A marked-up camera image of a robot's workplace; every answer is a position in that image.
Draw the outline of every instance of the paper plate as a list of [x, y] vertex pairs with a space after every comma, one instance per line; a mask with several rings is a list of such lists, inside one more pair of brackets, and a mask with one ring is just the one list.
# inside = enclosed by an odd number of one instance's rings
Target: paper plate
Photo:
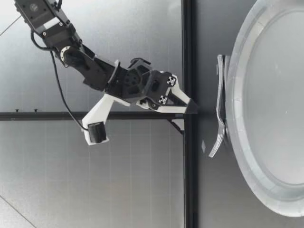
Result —
[[268, 208], [304, 216], [304, 1], [258, 0], [227, 78], [228, 133], [239, 167]]

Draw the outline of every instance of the silver fork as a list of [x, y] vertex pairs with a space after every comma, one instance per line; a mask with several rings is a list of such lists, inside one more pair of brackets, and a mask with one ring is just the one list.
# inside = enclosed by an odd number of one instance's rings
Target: silver fork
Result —
[[221, 106], [222, 106], [222, 99], [223, 99], [223, 90], [224, 90], [224, 81], [226, 79], [227, 73], [227, 65], [224, 66], [224, 56], [218, 55], [218, 99], [217, 99], [217, 107], [216, 107], [216, 114], [217, 114], [217, 120], [218, 120], [218, 136], [215, 144], [213, 145], [213, 148], [209, 154], [209, 157], [213, 158], [214, 155], [219, 150], [219, 147], [221, 146], [225, 133], [226, 133], [226, 127], [225, 123], [222, 120], [221, 117]]

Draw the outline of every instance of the plate rim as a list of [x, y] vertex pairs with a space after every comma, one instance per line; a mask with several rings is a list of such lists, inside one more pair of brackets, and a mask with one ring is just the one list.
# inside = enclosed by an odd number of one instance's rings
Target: plate rim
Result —
[[283, 200], [282, 198], [279, 199], [271, 196], [272, 192], [275, 193], [277, 191], [279, 193], [286, 186], [274, 183], [274, 179], [269, 178], [265, 174], [254, 158], [249, 143], [246, 145], [247, 134], [243, 123], [243, 110], [241, 108], [242, 96], [238, 95], [238, 93], [242, 90], [242, 80], [244, 80], [246, 75], [245, 73], [239, 73], [239, 71], [245, 72], [246, 69], [246, 67], [240, 67], [239, 63], [248, 62], [246, 58], [249, 59], [255, 41], [262, 34], [267, 24], [271, 23], [286, 7], [295, 4], [299, 4], [299, 1], [257, 0], [244, 20], [237, 36], [229, 64], [226, 90], [228, 134], [244, 179], [255, 196], [266, 207], [275, 213], [288, 217], [304, 216], [304, 193], [303, 197], [294, 200]]

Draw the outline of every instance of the black metal frame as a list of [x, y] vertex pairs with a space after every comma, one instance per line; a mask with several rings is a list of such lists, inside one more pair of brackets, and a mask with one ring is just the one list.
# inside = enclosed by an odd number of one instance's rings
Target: black metal frame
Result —
[[[183, 32], [183, 84], [186, 94], [196, 101], [193, 91], [195, 83], [195, 7], [192, 0], [182, 2], [182, 32]], [[85, 112], [75, 112], [75, 117], [82, 119]], [[196, 115], [159, 114], [156, 112], [111, 112], [109, 120], [137, 120], [137, 119], [182, 119], [185, 120], [184, 131], [184, 188], [185, 188], [185, 228], [198, 227], [197, 199], [198, 199], [198, 154], [195, 148], [197, 134]], [[68, 113], [0, 113], [0, 121], [39, 121], [39, 120], [71, 120]]]
[[[182, 0], [183, 25], [183, 83], [186, 94], [195, 102], [196, 53], [194, 1]], [[197, 115], [185, 115], [184, 188], [185, 228], [198, 227], [198, 150], [196, 149]]]
[[[76, 119], [83, 119], [86, 112], [74, 112]], [[156, 112], [110, 112], [108, 120], [173, 120], [182, 119], [178, 114], [159, 114]], [[0, 121], [39, 121], [39, 120], [72, 120], [69, 113], [0, 113]]]

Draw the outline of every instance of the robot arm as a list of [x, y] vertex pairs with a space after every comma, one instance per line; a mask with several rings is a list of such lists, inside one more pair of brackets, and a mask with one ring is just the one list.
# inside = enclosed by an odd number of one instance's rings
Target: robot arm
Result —
[[108, 141], [105, 122], [113, 102], [160, 113], [196, 113], [196, 104], [180, 89], [178, 79], [169, 72], [155, 70], [141, 58], [125, 69], [96, 56], [78, 36], [55, 0], [15, 0], [17, 11], [65, 67], [73, 67], [84, 76], [84, 84], [104, 91], [104, 97], [83, 119], [89, 145]]

